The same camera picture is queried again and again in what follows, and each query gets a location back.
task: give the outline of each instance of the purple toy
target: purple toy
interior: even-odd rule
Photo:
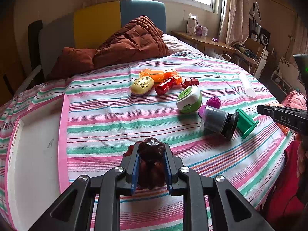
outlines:
[[[217,96],[212,96],[210,99],[207,100],[206,105],[202,105],[199,109],[198,109],[198,114],[199,116],[202,118],[203,115],[203,111],[205,109],[205,107],[209,105],[210,107],[213,108],[218,108],[220,109],[221,106],[221,101]]]

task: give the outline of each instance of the blue headboard panel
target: blue headboard panel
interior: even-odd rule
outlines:
[[[139,16],[148,16],[152,22],[166,33],[166,10],[162,2],[151,0],[120,1],[122,27]]]

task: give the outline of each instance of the red cylinder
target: red cylinder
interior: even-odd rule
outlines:
[[[155,88],[156,94],[164,95],[167,91],[175,85],[176,80],[173,77],[168,78],[166,81],[162,82],[161,84],[157,85]]]

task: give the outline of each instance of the purple ball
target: purple ball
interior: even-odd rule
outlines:
[[[220,109],[221,101],[217,96],[212,96],[210,99],[208,99],[208,101],[206,102],[206,105],[213,107],[213,108]]]

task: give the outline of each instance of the green and white device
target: green and white device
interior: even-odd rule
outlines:
[[[187,87],[177,97],[177,108],[182,113],[191,113],[201,107],[202,94],[200,89],[193,85]]]

